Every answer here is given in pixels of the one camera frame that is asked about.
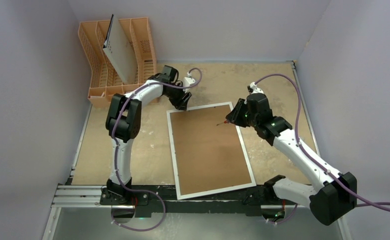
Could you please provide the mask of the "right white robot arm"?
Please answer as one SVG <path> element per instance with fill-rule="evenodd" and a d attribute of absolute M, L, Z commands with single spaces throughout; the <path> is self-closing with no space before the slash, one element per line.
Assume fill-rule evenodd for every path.
<path fill-rule="evenodd" d="M 240 98 L 226 121 L 239 127 L 252 127 L 257 135 L 283 153 L 307 177 L 310 184 L 276 176 L 265 183 L 263 196 L 271 204 L 289 200 L 310 209 L 323 225 L 329 226 L 353 210 L 357 199 L 356 177 L 341 173 L 321 159 L 302 140 L 296 139 L 292 125 L 281 116 L 273 115 L 269 100 L 263 93 Z"/>

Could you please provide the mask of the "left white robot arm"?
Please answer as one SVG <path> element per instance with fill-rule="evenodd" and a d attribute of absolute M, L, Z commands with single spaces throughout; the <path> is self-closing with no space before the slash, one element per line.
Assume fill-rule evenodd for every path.
<path fill-rule="evenodd" d="M 113 95 L 105 121 L 112 142 L 111 173 L 106 189 L 119 204 L 129 203 L 134 192 L 131 189 L 131 152 L 142 125 L 142 109 L 154 99 L 166 96 L 176 110 L 186 111 L 192 96 L 190 89 L 200 81 L 191 71 L 179 79 L 178 70 L 165 65 L 161 72 L 135 90 Z"/>

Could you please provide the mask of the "white picture frame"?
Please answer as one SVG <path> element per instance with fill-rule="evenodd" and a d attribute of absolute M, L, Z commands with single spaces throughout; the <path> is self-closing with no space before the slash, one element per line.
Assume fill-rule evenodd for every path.
<path fill-rule="evenodd" d="M 177 198 L 209 196 L 256 186 L 238 126 L 225 121 L 231 102 L 166 113 Z"/>

